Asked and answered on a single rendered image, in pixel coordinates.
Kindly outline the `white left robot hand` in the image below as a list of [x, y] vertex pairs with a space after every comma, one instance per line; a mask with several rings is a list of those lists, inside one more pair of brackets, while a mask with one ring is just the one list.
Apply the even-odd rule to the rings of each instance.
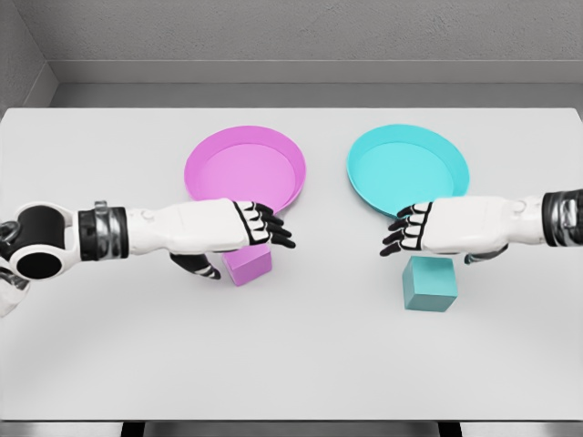
[[170, 259], [184, 270], [221, 279], [208, 252], [232, 252], [264, 243], [296, 247], [292, 234], [274, 211], [258, 202], [226, 198], [178, 205], [180, 223], [169, 237]]

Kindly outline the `cyan round plate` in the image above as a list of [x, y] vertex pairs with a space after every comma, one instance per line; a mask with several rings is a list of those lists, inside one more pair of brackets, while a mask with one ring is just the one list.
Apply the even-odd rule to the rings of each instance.
[[463, 196], [470, 183], [459, 149], [438, 133], [413, 125], [365, 132], [351, 146], [346, 169], [359, 197], [391, 217], [409, 205]]

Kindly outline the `cyan cube block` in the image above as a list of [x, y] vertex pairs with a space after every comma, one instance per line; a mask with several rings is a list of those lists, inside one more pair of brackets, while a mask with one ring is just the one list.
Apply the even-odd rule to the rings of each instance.
[[407, 310], [445, 312], [458, 296], [455, 267], [449, 258], [412, 256], [402, 281]]

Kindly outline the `pink round plate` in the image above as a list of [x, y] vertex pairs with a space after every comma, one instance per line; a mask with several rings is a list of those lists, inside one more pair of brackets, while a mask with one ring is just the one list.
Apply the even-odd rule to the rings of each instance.
[[185, 186], [194, 200], [251, 200], [276, 212], [299, 196], [306, 176], [306, 161], [296, 143], [259, 126], [211, 134], [195, 146], [184, 169]]

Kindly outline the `pink cube block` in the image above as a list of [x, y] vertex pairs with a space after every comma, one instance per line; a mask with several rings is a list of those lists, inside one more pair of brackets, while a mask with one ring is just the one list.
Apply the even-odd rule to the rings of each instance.
[[271, 250], [267, 244], [223, 253], [222, 260], [236, 286], [251, 282], [272, 269]]

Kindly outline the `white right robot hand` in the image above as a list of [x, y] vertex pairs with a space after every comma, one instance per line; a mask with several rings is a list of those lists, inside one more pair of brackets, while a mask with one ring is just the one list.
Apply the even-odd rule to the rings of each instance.
[[508, 249], [509, 206], [508, 200], [499, 197], [439, 198], [413, 204], [397, 213], [380, 255], [463, 253], [466, 264], [491, 260]]

